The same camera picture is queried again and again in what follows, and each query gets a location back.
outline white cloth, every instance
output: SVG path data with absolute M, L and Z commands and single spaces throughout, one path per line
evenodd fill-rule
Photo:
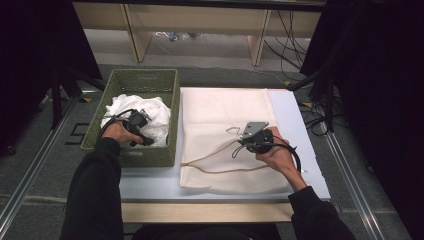
M 184 91 L 182 96 L 181 187 L 250 194 L 289 186 L 281 173 L 245 148 L 232 157 L 248 122 L 276 126 L 267 90 Z
M 112 100 L 112 105 L 106 106 L 105 118 L 103 118 L 100 127 L 103 127 L 111 116 L 125 110 L 136 109 L 140 111 L 144 109 L 152 121 L 148 120 L 147 125 L 139 129 L 140 133 L 154 140 L 154 143 L 150 146 L 166 146 L 171 110 L 162 102 L 160 97 L 143 99 L 137 95 L 127 96 L 121 94 Z M 129 112 L 125 113 L 121 118 L 127 118 L 130 114 Z

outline beige cloth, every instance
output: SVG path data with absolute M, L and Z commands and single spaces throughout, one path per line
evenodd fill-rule
M 236 194 L 287 190 L 284 176 L 245 148 L 232 158 L 248 122 L 276 126 L 267 90 L 187 90 L 182 102 L 181 187 Z

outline gray floor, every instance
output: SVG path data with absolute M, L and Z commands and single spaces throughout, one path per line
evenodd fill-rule
M 181 70 L 182 81 L 186 85 L 210 84 L 210 86 L 222 86 L 227 82 L 226 78 L 231 78 L 232 85 L 226 86 L 249 85 L 255 87 L 259 79 L 260 84 L 263 84 L 264 87 L 283 88 L 282 82 L 287 80 L 287 77 L 281 73 L 281 67 L 289 72 L 287 75 L 290 78 L 302 78 L 300 74 L 296 74 L 296 68 L 286 63 L 281 65 L 280 59 L 266 47 L 262 54 L 260 66 L 253 67 L 250 62 L 247 40 L 243 36 L 201 35 L 198 39 L 181 39 L 175 42 L 170 42 L 164 36 L 154 36 L 144 61 L 135 63 L 125 32 L 87 30 L 86 34 L 105 79 L 108 78 L 110 70 L 119 68 L 119 65 L 126 67 L 177 67 Z M 281 51 L 281 45 L 274 38 L 269 38 L 267 41 L 271 46 L 279 48 Z M 309 43 L 307 39 L 299 39 L 298 41 L 304 48 L 307 48 Z M 292 61 L 297 61 L 294 55 L 289 54 L 287 56 Z M 196 77 L 195 79 L 201 79 L 199 80 L 201 83 L 190 81 L 193 76 Z M 296 91 L 295 95 L 299 101 L 307 101 L 308 91 L 309 88 L 306 87 Z M 79 136 L 70 136 L 70 133 L 76 123 L 91 121 L 92 113 L 94 113 L 100 100 L 101 93 L 89 93 L 88 96 L 92 98 L 90 103 L 77 103 L 77 106 L 72 110 L 40 175 L 4 239 L 58 238 L 69 182 L 84 155 L 78 145 L 66 145 L 66 143 L 80 140 Z M 300 109 L 302 111 L 310 110 L 309 108 Z M 306 117 L 305 121 L 312 118 L 312 115 L 306 112 L 303 115 Z M 336 121 L 340 125 L 346 124 L 343 119 Z M 36 114 L 31 119 L 31 124 L 23 131 L 16 145 L 17 154 L 1 157 L 0 210 L 3 209 L 8 197 L 14 192 L 37 154 L 47 136 L 50 124 L 51 103 L 47 102 L 44 105 L 44 111 Z M 378 180 L 371 172 L 366 170 L 366 158 L 351 131 L 340 125 L 335 125 L 335 135 L 384 236 L 386 239 L 410 239 Z M 77 132 L 84 131 L 84 127 L 77 129 Z M 337 207 L 340 217 L 354 232 L 357 239 L 370 239 L 336 160 L 331 154 L 326 136 L 315 136 L 311 131 L 309 131 L 309 136 L 318 164 L 327 181 L 332 196 L 331 202 Z M 282 239 L 295 239 L 290 223 L 278 223 L 277 226 Z M 128 232 L 134 231 L 138 227 L 138 224 L 125 225 Z

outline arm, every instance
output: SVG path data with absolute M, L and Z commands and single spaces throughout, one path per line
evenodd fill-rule
M 60 239 L 124 239 L 118 156 L 120 144 L 132 140 L 142 141 L 113 123 L 84 157 L 69 188 Z
M 268 130 L 274 135 L 275 143 L 289 144 L 276 127 Z M 306 184 L 287 149 L 274 147 L 265 154 L 257 154 L 256 158 L 282 173 L 292 186 L 294 193 L 289 200 L 294 211 L 292 223 L 298 239 L 355 239 L 334 206 L 321 201 L 312 187 Z

